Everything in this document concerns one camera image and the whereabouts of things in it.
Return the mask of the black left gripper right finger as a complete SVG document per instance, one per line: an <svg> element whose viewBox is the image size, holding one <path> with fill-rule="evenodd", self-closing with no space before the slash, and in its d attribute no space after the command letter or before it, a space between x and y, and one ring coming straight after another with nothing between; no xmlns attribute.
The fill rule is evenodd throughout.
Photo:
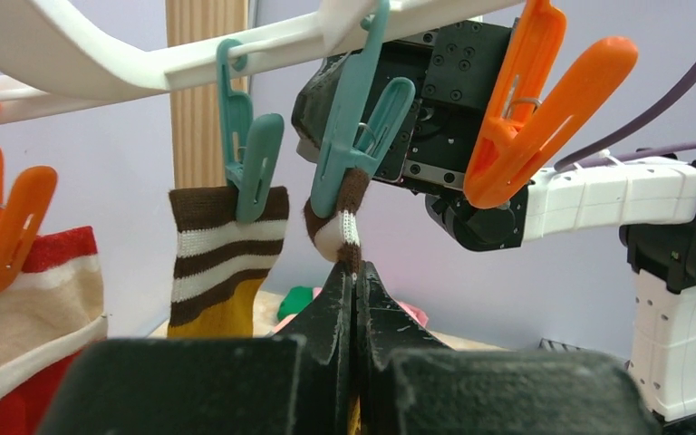
<svg viewBox="0 0 696 435"><path fill-rule="evenodd" d="M356 282L367 434L657 434L615 359L601 353L456 351L390 298L371 263Z"/></svg>

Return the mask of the mustard yellow sock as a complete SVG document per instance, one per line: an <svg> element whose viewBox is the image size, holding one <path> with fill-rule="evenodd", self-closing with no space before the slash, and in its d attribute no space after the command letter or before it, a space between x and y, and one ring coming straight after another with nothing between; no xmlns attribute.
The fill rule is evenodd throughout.
<svg viewBox="0 0 696 435"><path fill-rule="evenodd" d="M169 193L178 240L169 338L250 337L259 288L279 258L289 218L285 187L271 188L264 212L244 224L231 187Z"/></svg>

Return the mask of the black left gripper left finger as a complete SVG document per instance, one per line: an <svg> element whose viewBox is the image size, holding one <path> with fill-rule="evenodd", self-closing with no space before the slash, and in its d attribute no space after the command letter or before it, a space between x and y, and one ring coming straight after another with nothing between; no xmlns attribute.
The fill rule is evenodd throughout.
<svg viewBox="0 0 696 435"><path fill-rule="evenodd" d="M257 338L109 339L71 364L42 434L344 434L353 286Z"/></svg>

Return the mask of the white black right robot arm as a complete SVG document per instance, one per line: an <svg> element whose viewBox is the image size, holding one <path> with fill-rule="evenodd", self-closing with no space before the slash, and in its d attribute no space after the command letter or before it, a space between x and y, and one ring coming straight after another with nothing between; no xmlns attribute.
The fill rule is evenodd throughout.
<svg viewBox="0 0 696 435"><path fill-rule="evenodd" d="M565 30L560 11L533 2L511 27L461 21L384 43L365 111L400 78L417 91L373 177L422 195L470 251L618 227L637 286L627 369L664 433L696 434L696 160L639 149L548 167L638 56L606 37L542 97Z"/></svg>

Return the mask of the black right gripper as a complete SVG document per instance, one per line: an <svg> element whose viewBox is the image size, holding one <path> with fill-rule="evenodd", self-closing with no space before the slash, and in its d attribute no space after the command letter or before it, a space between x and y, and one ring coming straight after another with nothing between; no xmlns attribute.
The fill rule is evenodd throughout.
<svg viewBox="0 0 696 435"><path fill-rule="evenodd" d="M395 78L416 92L374 180L431 195L462 189L513 32L466 20L383 44L362 118Z"/></svg>

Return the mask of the mustard sock striped cuff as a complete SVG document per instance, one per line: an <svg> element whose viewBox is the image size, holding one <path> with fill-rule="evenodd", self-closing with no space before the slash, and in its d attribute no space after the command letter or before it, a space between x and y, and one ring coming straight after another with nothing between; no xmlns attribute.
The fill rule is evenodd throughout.
<svg viewBox="0 0 696 435"><path fill-rule="evenodd" d="M353 279L360 272L363 261L357 214L370 181L362 170L349 169L330 217L318 217L310 198L303 209L306 231L315 249L328 262L344 263Z"/></svg>

